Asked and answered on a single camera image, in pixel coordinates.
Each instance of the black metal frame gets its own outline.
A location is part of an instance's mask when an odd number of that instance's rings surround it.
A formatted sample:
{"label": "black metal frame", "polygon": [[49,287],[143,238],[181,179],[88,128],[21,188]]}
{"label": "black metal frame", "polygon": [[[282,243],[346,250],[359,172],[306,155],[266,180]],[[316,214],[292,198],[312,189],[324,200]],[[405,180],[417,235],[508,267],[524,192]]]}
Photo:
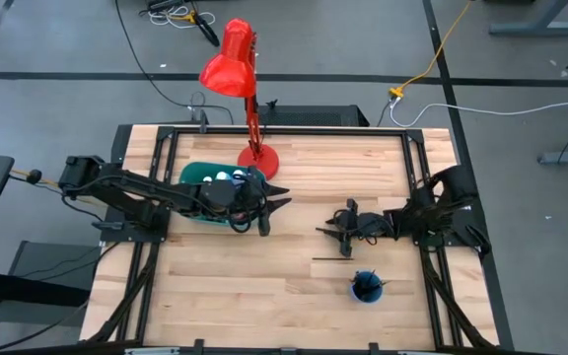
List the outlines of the black metal frame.
{"label": "black metal frame", "polygon": [[[118,131],[128,131],[128,133],[130,133],[131,127],[132,126],[124,126],[124,127],[128,127],[128,128],[122,128],[122,126],[120,126],[120,129]],[[208,128],[207,133],[208,134],[248,134],[248,128],[244,127],[244,126],[211,126]],[[158,133],[157,133],[157,141],[155,144],[155,150],[153,153],[153,159],[151,162],[151,170],[150,170],[150,177],[151,178],[155,178],[157,176],[157,172],[158,172],[158,164],[162,155],[162,147],[164,142],[166,141],[166,139],[170,139],[171,143],[170,143],[170,150],[169,150],[169,155],[168,155],[168,160],[166,163],[166,171],[164,173],[164,182],[170,182],[171,178],[172,178],[172,171],[173,171],[173,167],[174,167],[174,160],[175,160],[175,155],[177,153],[177,146],[178,146],[178,139],[180,137],[181,134],[199,134],[199,127],[198,126],[160,126],[158,128]],[[429,171],[429,166],[428,166],[428,160],[427,160],[427,156],[426,156],[426,149],[425,149],[425,145],[424,145],[424,136],[422,134],[422,131],[420,129],[383,129],[383,128],[377,128],[377,129],[366,129],[366,128],[334,128],[334,127],[304,127],[304,128],[292,128],[292,127],[286,127],[286,126],[269,126],[269,134],[273,134],[273,135],[302,135],[302,134],[311,134],[311,135],[335,135],[335,136],[383,136],[383,137],[393,137],[393,138],[399,138],[401,141],[401,146],[402,146],[402,153],[404,156],[404,167],[405,167],[405,173],[406,173],[406,177],[408,180],[408,185],[409,185],[409,190],[412,190],[416,187],[416,183],[417,183],[417,179],[415,176],[415,167],[413,165],[413,155],[412,155],[412,150],[411,150],[411,145],[414,144],[416,147],[416,153],[417,153],[417,160],[418,163],[420,165],[420,171],[422,174],[422,178],[428,178],[431,173]],[[116,138],[119,137],[118,140],[115,140],[113,142],[113,148],[115,147],[123,147],[123,150],[116,148],[112,150],[112,156],[111,156],[111,160],[115,161],[115,160],[119,160],[122,161],[124,159],[124,153],[125,153],[125,148],[126,145],[124,143],[124,140],[128,141],[130,134],[118,134],[116,135]],[[154,254],[155,257],[155,261],[157,260],[157,254],[159,253],[159,244],[152,244],[151,245],[151,252]],[[427,259],[430,257],[428,252],[423,250],[422,248],[419,248],[420,250],[420,258],[421,258],[421,263],[422,263],[422,271],[423,274],[425,273],[425,262],[427,262]],[[135,277],[137,276],[138,273],[138,265],[139,265],[139,261],[141,260],[141,251],[142,251],[142,247],[141,244],[136,244],[135,246],[135,250],[133,252],[133,258],[131,260],[131,268],[129,270],[129,275],[128,275],[128,281],[129,283],[131,283],[131,280],[134,280]],[[446,287],[447,291],[451,294],[451,296],[453,295],[453,286],[452,286],[452,280],[451,280],[451,276],[450,276],[450,271],[449,271],[449,266],[448,266],[448,260],[447,260],[447,256],[446,256],[446,252],[445,252],[445,248],[441,247],[438,248],[436,251],[437,254],[437,258],[438,258],[438,265],[439,265],[439,269],[440,269],[440,278],[442,280],[442,283],[444,284],[444,286]],[[428,306],[428,310],[429,310],[429,318],[430,318],[430,322],[431,322],[431,330],[432,330],[432,335],[433,335],[433,339],[434,339],[434,344],[435,344],[435,348],[440,350],[442,348],[444,348],[445,345],[444,343],[444,337],[443,337],[443,333],[442,333],[442,325],[440,322],[440,313],[439,313],[439,308],[438,308],[438,302],[437,302],[437,295],[436,295],[436,291],[434,289],[434,287],[426,281],[426,274],[424,274],[424,279],[425,279],[425,291],[426,291],[426,297],[427,297],[427,306]],[[141,304],[141,308],[140,308],[140,313],[138,316],[138,322],[137,322],[137,331],[136,331],[136,337],[135,339],[137,341],[141,341],[143,343],[144,340],[144,335],[145,335],[145,331],[146,331],[146,322],[147,322],[147,318],[148,318],[148,310],[150,307],[150,301],[151,301],[151,295],[152,295],[152,284],[153,284],[153,280],[150,279],[148,281],[148,283],[146,284],[144,290],[143,290],[143,297],[142,297],[142,304]],[[117,333],[117,340],[124,340],[125,334],[126,334],[126,327],[128,324],[128,317],[125,317],[122,320],[122,323],[120,324],[120,327],[118,328],[118,333]],[[452,341],[453,341],[453,346],[455,347],[462,347],[462,331],[459,327],[459,323],[458,321],[455,319],[455,317],[451,314],[451,312],[449,311],[449,322],[451,325],[451,334],[452,334]],[[505,349],[511,349],[511,346],[506,346],[503,345],[502,346]],[[227,352],[237,352],[237,351],[243,351],[243,352],[253,352],[254,350],[259,350],[260,353],[263,353],[265,350],[264,349],[252,349],[252,348],[219,348],[221,351],[227,351]],[[212,348],[207,348],[207,352],[209,353],[210,351],[213,351],[214,349]],[[307,349],[303,349],[304,353],[306,354],[309,351],[312,351],[313,354],[317,353],[317,354],[321,354],[321,353],[326,353],[326,352],[330,352],[331,354],[334,354],[335,352],[333,350],[307,350]],[[370,351],[369,350],[339,350],[338,353],[342,353],[342,354],[369,354]]]}

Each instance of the wooden table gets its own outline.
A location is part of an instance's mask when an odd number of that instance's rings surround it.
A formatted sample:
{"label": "wooden table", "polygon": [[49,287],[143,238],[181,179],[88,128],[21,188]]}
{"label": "wooden table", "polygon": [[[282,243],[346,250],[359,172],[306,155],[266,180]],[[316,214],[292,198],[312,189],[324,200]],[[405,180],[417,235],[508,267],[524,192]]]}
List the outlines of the wooden table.
{"label": "wooden table", "polygon": [[[157,129],[132,127],[125,169],[148,175]],[[456,163],[448,130],[422,132],[431,173]],[[172,182],[191,162],[234,164],[247,140],[242,134],[182,134]],[[271,216],[265,238],[256,229],[237,235],[173,213],[145,344],[191,346],[203,338],[208,347],[367,349],[378,342],[381,349],[433,349],[419,252],[409,238],[380,239],[376,246],[355,241],[352,261],[313,260],[340,257],[338,242],[315,227],[344,208],[346,198],[355,198],[359,211],[404,205],[409,188],[400,140],[271,134],[265,143],[280,157],[271,183],[290,188],[293,201]],[[132,249],[122,244],[100,264],[81,338],[95,333],[122,298]],[[470,248],[446,250],[458,303],[482,335],[497,343],[478,256]],[[349,294],[354,272],[369,269],[388,281],[372,305]],[[440,300],[438,305],[451,344],[446,309]],[[138,306],[133,308],[131,336]]]}

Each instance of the teal container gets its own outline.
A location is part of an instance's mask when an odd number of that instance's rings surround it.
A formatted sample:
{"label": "teal container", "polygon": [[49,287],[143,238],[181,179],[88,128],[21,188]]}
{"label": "teal container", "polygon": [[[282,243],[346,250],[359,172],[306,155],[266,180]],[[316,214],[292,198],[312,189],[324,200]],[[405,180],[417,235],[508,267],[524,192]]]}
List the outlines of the teal container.
{"label": "teal container", "polygon": [[[216,175],[220,172],[227,173],[228,175],[232,175],[236,170],[240,170],[245,175],[249,173],[247,167],[239,167],[239,166],[231,166],[226,164],[216,164],[216,163],[204,163],[204,162],[194,162],[190,163],[183,170],[181,171],[180,177],[178,177],[178,182],[180,183],[203,183],[203,178],[205,177],[212,177],[214,179]],[[258,178],[262,181],[266,181],[264,174],[258,171]],[[184,216],[185,218],[189,218],[195,221],[216,224],[220,226],[229,226],[229,222],[227,219],[212,219],[206,218],[204,216],[198,217],[188,217]]]}

